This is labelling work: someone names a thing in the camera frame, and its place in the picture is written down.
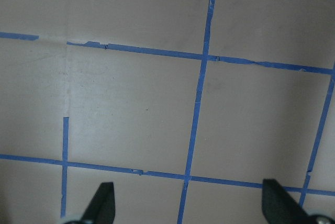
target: floor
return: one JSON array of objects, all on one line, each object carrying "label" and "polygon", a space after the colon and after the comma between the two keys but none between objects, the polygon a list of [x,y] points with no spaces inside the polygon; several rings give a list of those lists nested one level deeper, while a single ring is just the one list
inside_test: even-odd
[{"label": "floor", "polygon": [[335,0],[0,0],[0,224],[335,218]]}]

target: black object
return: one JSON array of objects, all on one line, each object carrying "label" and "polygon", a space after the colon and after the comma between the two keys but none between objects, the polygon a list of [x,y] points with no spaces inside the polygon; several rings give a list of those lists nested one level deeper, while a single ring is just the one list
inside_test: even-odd
[{"label": "black object", "polygon": [[112,224],[115,218],[113,182],[101,183],[80,220],[66,224]]},{"label": "black object", "polygon": [[276,180],[263,180],[262,211],[269,224],[335,224],[327,216],[309,216]]}]

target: vertical blue tape strip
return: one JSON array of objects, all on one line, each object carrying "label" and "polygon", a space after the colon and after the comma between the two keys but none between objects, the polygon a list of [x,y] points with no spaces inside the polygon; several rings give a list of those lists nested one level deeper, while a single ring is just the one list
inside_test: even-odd
[{"label": "vertical blue tape strip", "polygon": [[325,127],[327,114],[328,114],[328,110],[329,110],[329,106],[330,106],[330,102],[331,102],[331,97],[332,97],[333,90],[334,90],[334,77],[335,77],[335,64],[334,64],[334,67],[333,67],[333,74],[330,77],[329,86],[328,86],[328,90],[327,90],[327,95],[326,95],[325,103],[323,105],[322,114],[321,114],[321,118],[320,118],[320,122],[319,122],[318,131],[317,131],[316,136],[315,136],[315,141],[314,141],[312,153],[310,155],[308,168],[307,168],[307,172],[306,172],[306,178],[305,178],[305,181],[304,181],[303,189],[301,190],[301,195],[300,195],[300,199],[299,199],[299,204],[301,206],[303,206],[304,202],[305,202],[305,197],[306,197],[306,193],[307,193],[307,189],[308,189],[308,185],[309,185],[309,181],[310,181],[310,173],[313,171],[316,155],[318,153],[318,149],[319,149],[321,138],[322,138],[323,129]]},{"label": "vertical blue tape strip", "polygon": [[68,184],[68,148],[69,148],[69,118],[63,118],[63,169],[62,169],[62,202],[61,217],[66,213],[66,188]]},{"label": "vertical blue tape strip", "polygon": [[0,38],[35,41],[35,40],[39,39],[39,36],[27,35],[27,34],[18,34],[18,33],[0,32]]},{"label": "vertical blue tape strip", "polygon": [[186,168],[185,168],[185,179],[184,179],[184,186],[183,186],[182,193],[181,193],[177,224],[182,224],[183,222],[184,209],[185,209],[186,196],[187,196],[187,188],[188,188],[188,183],[191,179],[192,160],[193,160],[195,140],[196,140],[196,134],[197,134],[197,128],[198,128],[201,98],[202,98],[205,75],[206,75],[206,68],[207,68],[207,59],[208,59],[209,42],[210,42],[210,25],[211,25],[211,20],[213,18],[213,13],[214,13],[214,5],[215,5],[215,0],[209,0],[208,9],[207,9],[205,35],[204,35],[203,57],[201,61],[197,92],[196,92],[196,97],[195,97],[191,136],[189,140],[187,161],[186,161]]}]

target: square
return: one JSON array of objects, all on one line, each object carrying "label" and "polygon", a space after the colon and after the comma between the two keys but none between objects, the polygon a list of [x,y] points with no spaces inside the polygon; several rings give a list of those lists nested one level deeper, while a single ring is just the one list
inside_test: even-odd
[{"label": "square", "polygon": [[0,222],[56,223],[61,211],[62,167],[0,160]]},{"label": "square", "polygon": [[0,31],[62,40],[66,35],[66,0],[0,0]]},{"label": "square", "polygon": [[210,54],[332,68],[335,0],[216,0]]},{"label": "square", "polygon": [[192,175],[302,187],[329,76],[209,62]]},{"label": "square", "polygon": [[[298,200],[299,193],[290,193]],[[183,224],[191,223],[262,223],[262,190],[260,188],[220,185],[191,181]]]},{"label": "square", "polygon": [[309,215],[325,215],[335,219],[335,197],[306,194],[304,210]]},{"label": "square", "polygon": [[313,171],[310,173],[308,188],[335,191],[335,98],[330,102],[329,111],[323,129],[321,142],[316,155]]},{"label": "square", "polygon": [[202,53],[208,0],[71,0],[70,42]]},{"label": "square", "polygon": [[0,39],[0,153],[61,159],[65,46]]},{"label": "square", "polygon": [[66,215],[82,215],[102,182],[113,182],[115,223],[176,223],[182,180],[70,167]]},{"label": "square", "polygon": [[68,47],[69,160],[184,174],[200,61]]}]

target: gray floor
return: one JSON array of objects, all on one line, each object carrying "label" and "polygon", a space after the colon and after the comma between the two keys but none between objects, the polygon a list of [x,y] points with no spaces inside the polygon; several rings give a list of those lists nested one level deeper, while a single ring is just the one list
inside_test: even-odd
[{"label": "gray floor", "polygon": [[0,7],[0,224],[78,215],[106,181],[115,224],[266,223],[264,178],[335,218],[335,0]]}]

